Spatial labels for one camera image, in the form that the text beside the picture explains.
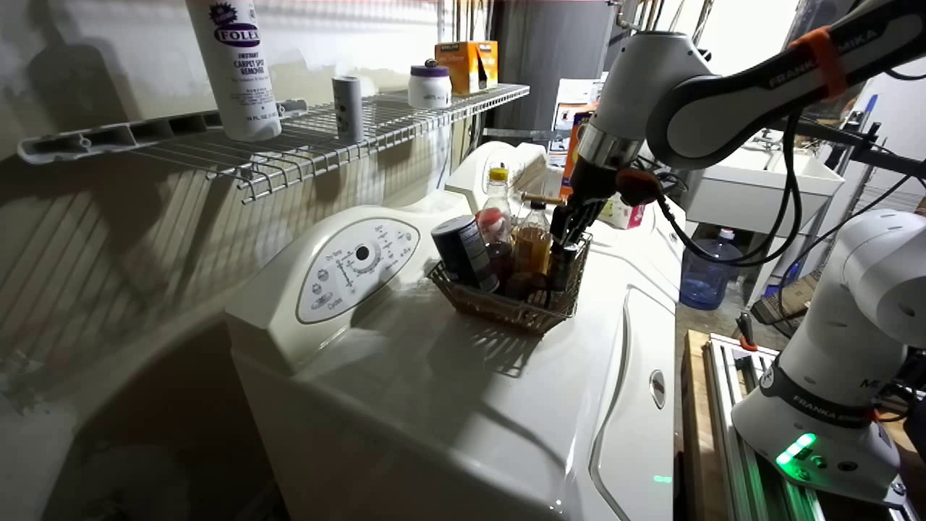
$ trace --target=blue container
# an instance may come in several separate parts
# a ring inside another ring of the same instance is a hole
[[[741,253],[728,242],[696,242],[696,243],[700,253],[709,253],[712,259],[720,259],[720,260],[741,259]],[[696,310],[718,310],[733,275],[735,275],[735,266],[712,263],[706,259],[687,253],[680,302]]]

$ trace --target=green light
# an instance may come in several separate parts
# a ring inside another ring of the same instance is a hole
[[[809,447],[813,447],[816,443],[816,434],[812,434],[812,431],[804,431],[800,440],[793,440],[778,459],[777,459],[777,463],[778,466],[788,466],[788,463],[793,463],[793,459],[800,459]]]

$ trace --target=wicker basket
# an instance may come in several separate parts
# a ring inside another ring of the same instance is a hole
[[[558,323],[573,317],[583,274],[589,260],[589,242],[583,243],[564,289],[538,289],[528,302],[482,292],[475,287],[454,284],[454,279],[438,263],[428,279],[457,308],[457,314],[482,317],[499,326],[511,326],[531,334],[548,334]]]

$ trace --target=white appliance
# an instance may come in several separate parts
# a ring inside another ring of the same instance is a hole
[[[593,226],[573,317],[518,337],[425,279],[470,211],[434,198],[314,226],[230,308],[291,517],[673,518],[680,242]]]

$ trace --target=white wire rack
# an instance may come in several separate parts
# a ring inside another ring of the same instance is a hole
[[[126,122],[20,142],[33,166],[77,162],[98,155],[140,155],[181,169],[205,171],[208,181],[234,178],[240,200],[256,204],[298,184],[324,178],[366,155],[383,155],[451,122],[518,103],[521,85],[499,85],[475,97],[457,97],[446,110],[412,110],[407,93],[366,98],[359,142],[340,137],[336,107],[304,103],[281,104],[285,135],[269,142],[233,142],[217,113],[191,113],[158,122]]]

